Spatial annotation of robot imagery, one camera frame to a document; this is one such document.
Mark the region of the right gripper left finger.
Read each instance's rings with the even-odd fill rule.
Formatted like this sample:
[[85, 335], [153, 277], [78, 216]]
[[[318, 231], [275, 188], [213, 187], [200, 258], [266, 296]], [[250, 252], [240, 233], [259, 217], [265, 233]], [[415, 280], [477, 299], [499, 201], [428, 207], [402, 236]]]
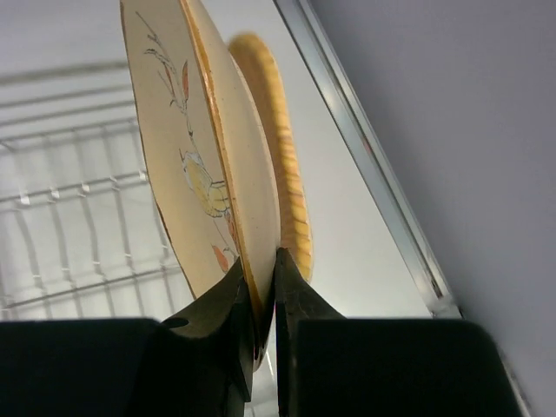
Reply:
[[6, 321], [4, 416], [241, 416], [251, 399], [254, 335], [236, 263], [164, 321]]

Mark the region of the cream floral plate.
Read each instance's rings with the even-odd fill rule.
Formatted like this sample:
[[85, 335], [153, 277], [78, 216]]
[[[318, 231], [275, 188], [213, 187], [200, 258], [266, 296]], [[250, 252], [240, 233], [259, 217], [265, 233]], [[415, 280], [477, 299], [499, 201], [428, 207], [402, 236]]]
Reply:
[[261, 361], [281, 220], [255, 102], [202, 2], [120, 7], [145, 165], [175, 258], [194, 297], [242, 267]]

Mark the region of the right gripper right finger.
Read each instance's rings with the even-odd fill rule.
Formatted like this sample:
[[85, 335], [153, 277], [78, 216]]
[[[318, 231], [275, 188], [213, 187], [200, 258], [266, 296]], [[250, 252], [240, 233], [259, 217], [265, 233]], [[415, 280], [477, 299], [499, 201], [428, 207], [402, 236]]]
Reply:
[[492, 337], [462, 319], [348, 319], [277, 252], [282, 416], [519, 416]]

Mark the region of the orange wicker plate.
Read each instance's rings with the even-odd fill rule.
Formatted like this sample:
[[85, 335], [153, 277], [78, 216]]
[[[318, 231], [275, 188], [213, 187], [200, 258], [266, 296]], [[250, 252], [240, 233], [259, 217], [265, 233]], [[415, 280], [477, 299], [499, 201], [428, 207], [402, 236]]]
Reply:
[[281, 73], [271, 49], [255, 33], [241, 33], [228, 44], [261, 119], [277, 186], [281, 245], [288, 248], [302, 278], [310, 282], [314, 246], [301, 171]]

